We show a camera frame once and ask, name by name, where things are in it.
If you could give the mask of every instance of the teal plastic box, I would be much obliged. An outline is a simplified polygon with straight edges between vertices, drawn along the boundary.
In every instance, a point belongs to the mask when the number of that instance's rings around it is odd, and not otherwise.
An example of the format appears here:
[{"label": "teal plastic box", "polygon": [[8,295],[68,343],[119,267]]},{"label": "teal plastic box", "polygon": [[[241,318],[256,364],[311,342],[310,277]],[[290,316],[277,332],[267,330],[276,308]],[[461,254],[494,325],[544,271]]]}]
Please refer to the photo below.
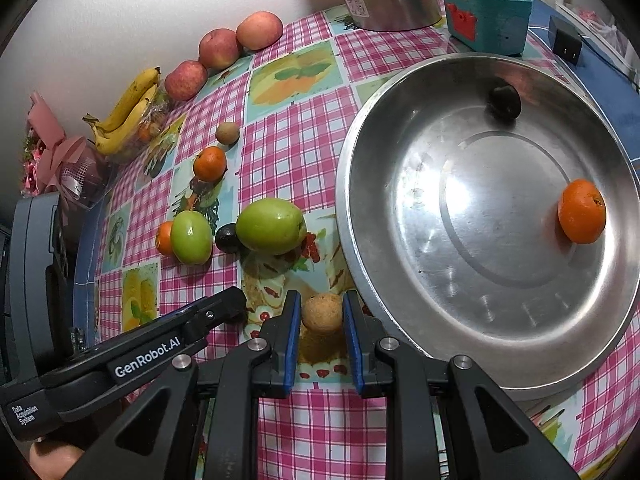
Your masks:
[{"label": "teal plastic box", "polygon": [[527,41],[533,0],[444,0],[452,36],[476,52],[514,56]]}]

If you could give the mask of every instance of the green fruit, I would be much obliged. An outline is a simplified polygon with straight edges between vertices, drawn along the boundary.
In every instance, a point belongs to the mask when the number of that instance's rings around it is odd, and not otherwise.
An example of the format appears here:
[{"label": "green fruit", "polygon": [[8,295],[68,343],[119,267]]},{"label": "green fruit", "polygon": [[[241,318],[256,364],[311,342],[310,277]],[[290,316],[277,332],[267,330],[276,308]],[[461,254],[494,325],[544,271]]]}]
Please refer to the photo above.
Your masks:
[{"label": "green fruit", "polygon": [[263,198],[238,216],[236,235],[246,247],[263,254],[284,254],[299,247],[306,235],[302,211],[281,198]]},{"label": "green fruit", "polygon": [[213,233],[207,219],[197,211],[178,213],[171,225],[171,247],[184,264],[205,263],[213,247]]}]

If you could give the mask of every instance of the white wall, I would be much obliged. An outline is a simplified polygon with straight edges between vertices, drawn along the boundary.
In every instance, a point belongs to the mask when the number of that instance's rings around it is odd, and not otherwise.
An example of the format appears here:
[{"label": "white wall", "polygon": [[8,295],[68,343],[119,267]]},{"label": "white wall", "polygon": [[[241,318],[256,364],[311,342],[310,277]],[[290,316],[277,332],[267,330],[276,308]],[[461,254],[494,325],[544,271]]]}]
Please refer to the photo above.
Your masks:
[{"label": "white wall", "polygon": [[144,67],[159,65],[167,73],[196,59],[200,38],[212,28],[235,28],[259,9],[290,22],[341,2],[39,0],[0,57],[0,222],[11,224],[19,197],[31,92],[42,94],[69,135],[87,134],[82,115],[106,116]]}]

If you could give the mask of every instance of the tablecloth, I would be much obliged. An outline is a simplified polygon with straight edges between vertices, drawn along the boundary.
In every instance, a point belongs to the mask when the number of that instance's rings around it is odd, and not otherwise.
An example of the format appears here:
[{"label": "tablecloth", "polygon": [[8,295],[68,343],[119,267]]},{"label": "tablecloth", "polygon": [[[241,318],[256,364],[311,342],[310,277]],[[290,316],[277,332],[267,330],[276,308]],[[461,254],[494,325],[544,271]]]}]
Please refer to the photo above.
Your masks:
[{"label": "tablecloth", "polygon": [[[247,326],[213,330],[206,350],[196,356],[204,360],[255,335],[264,319],[279,313],[289,288],[308,297],[353,287],[334,212],[335,171],[348,127],[393,74],[465,50],[450,38],[444,19],[420,30],[369,32],[357,29],[340,6],[289,23],[276,44],[212,76],[194,99],[171,113],[164,132],[122,171],[108,197],[95,280],[98,340],[140,322],[127,303],[132,290],[155,317],[242,286],[251,309]],[[533,35],[522,57],[574,81]],[[193,178],[191,165],[201,149],[215,144],[221,121],[238,123],[241,139],[226,153],[222,183],[204,185]],[[265,196],[291,200],[305,212],[309,235],[299,259],[254,255],[240,262],[214,250],[207,266],[187,267],[158,255],[156,229],[177,212],[199,210],[217,228]],[[301,349],[289,399],[260,402],[260,477],[384,478],[385,401],[357,396],[340,345],[327,352],[306,340]],[[638,420],[639,360],[636,313],[596,373],[568,392],[524,406],[583,478],[607,463]],[[444,459],[441,470],[445,476]]]}]

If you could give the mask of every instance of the banana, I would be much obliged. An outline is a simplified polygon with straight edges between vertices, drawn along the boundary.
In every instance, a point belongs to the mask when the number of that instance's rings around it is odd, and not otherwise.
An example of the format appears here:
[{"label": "banana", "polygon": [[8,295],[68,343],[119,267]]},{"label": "banana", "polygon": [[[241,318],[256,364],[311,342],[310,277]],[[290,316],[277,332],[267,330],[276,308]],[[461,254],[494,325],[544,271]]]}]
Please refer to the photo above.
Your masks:
[{"label": "banana", "polygon": [[146,107],[154,98],[157,89],[158,85],[153,85],[149,88],[138,104],[133,107],[133,110],[129,113],[122,125],[116,130],[113,130],[108,138],[100,132],[95,124],[91,124],[91,129],[95,137],[95,147],[100,153],[103,155],[112,155],[120,149],[123,142],[129,138],[129,134],[140,122]]},{"label": "banana", "polygon": [[132,81],[121,95],[120,100],[114,106],[113,110],[104,121],[99,121],[95,117],[87,114],[82,120],[86,123],[95,126],[95,130],[98,130],[104,137],[111,137],[111,133],[123,125],[125,120],[130,115],[136,103],[140,101],[140,98],[145,94],[152,85],[158,84],[160,81],[160,67],[147,68],[140,72],[136,78]]}]

